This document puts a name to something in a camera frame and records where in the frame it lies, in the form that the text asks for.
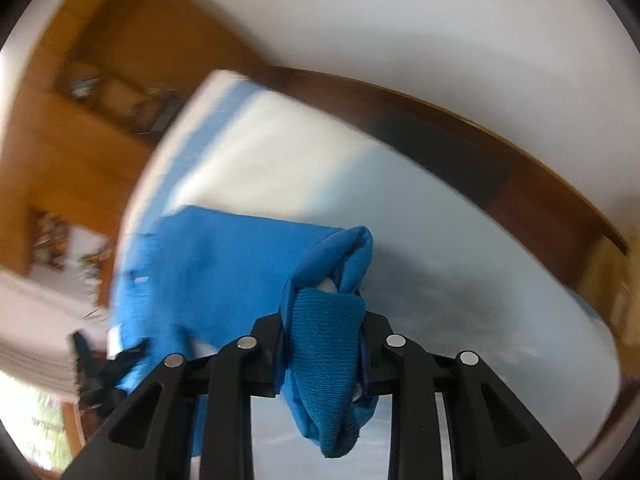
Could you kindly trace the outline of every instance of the silver screw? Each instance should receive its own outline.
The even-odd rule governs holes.
[[[241,348],[242,350],[248,350],[250,348],[253,348],[257,344],[258,340],[250,335],[246,335],[238,339],[238,348]]]
[[[177,368],[184,362],[184,357],[180,354],[171,354],[164,358],[164,366]]]
[[[460,360],[465,365],[473,366],[478,364],[480,358],[478,357],[478,354],[467,350],[466,352],[462,352],[462,354],[460,354]]]
[[[400,334],[392,334],[386,338],[386,344],[393,348],[400,348],[401,346],[404,346],[405,343],[406,339]]]

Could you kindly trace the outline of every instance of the blue stripe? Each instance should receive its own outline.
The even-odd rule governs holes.
[[[184,143],[182,150],[175,157],[171,170],[164,176],[158,192],[151,199],[136,232],[139,234],[154,232],[156,222],[162,216],[174,187],[200,163],[213,139],[218,136],[249,98],[263,89],[251,81],[240,81],[216,104],[211,115],[202,123],[200,129]]]

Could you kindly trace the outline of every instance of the blue cloth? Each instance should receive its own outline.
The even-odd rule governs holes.
[[[193,357],[193,339],[220,348],[248,334],[258,317],[280,311],[290,339],[282,393],[293,417],[326,456],[348,452],[375,409],[374,399],[351,402],[365,309],[356,293],[370,263],[369,231],[194,206],[149,231],[133,238],[116,277],[122,345],[150,339],[148,356],[122,386],[135,388],[167,354]],[[327,276],[338,294],[309,290]],[[194,454],[203,409],[200,402]]]

